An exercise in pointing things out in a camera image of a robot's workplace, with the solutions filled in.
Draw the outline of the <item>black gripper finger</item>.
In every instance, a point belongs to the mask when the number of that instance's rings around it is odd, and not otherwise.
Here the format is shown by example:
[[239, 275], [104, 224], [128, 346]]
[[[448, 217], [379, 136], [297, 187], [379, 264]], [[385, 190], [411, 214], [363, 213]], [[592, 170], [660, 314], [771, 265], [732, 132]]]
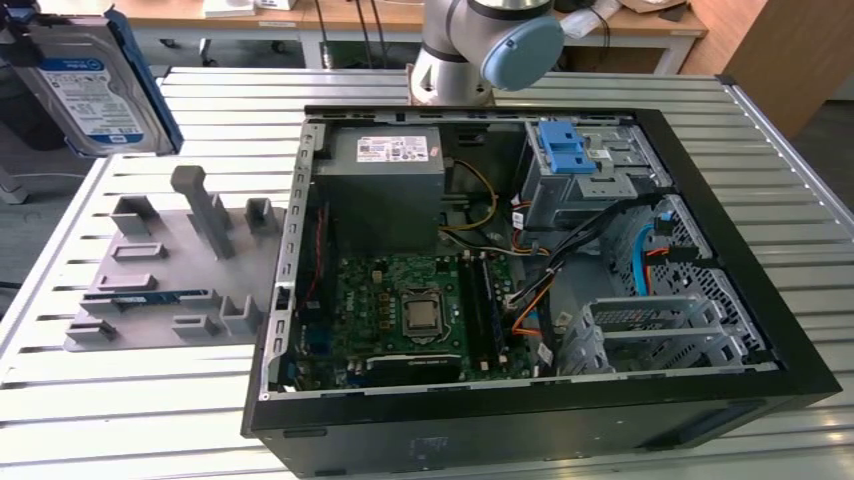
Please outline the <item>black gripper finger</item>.
[[16, 20], [9, 20], [6, 31], [10, 36], [10, 41], [6, 43], [6, 61], [13, 66], [33, 66], [34, 42], [26, 26]]

